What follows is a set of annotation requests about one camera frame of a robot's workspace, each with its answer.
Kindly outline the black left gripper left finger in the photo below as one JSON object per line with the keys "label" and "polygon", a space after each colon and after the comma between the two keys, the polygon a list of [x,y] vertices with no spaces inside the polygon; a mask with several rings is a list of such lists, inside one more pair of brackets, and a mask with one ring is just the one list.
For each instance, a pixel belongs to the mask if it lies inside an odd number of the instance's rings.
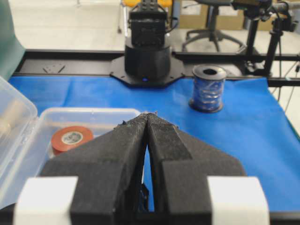
{"label": "black left gripper left finger", "polygon": [[49,160],[26,181],[16,225],[121,225],[138,209],[147,115]]}

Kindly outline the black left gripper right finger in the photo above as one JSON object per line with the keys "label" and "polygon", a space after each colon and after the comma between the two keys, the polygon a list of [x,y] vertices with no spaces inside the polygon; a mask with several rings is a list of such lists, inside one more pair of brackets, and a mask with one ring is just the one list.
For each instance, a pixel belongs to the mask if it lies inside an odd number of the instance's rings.
{"label": "black left gripper right finger", "polygon": [[172,225],[267,225],[268,203],[241,162],[147,114],[155,207]]}

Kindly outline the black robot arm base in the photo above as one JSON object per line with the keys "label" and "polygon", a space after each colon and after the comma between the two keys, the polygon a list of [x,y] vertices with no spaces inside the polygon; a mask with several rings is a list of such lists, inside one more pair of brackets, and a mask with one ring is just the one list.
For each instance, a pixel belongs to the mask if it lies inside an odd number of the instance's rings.
{"label": "black robot arm base", "polygon": [[156,0],[142,0],[129,12],[131,36],[124,56],[112,60],[110,76],[133,87],[164,87],[185,75],[167,39],[167,12]]}

